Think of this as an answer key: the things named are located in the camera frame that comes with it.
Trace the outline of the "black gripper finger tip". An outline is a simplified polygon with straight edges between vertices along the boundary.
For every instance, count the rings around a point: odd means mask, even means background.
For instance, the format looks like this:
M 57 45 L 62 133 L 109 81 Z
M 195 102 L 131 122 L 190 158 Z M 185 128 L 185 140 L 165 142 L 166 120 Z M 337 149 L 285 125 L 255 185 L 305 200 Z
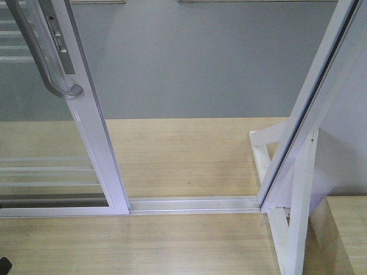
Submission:
M 0 272 L 9 272 L 11 270 L 11 262 L 8 258 L 2 257 L 0 259 Z

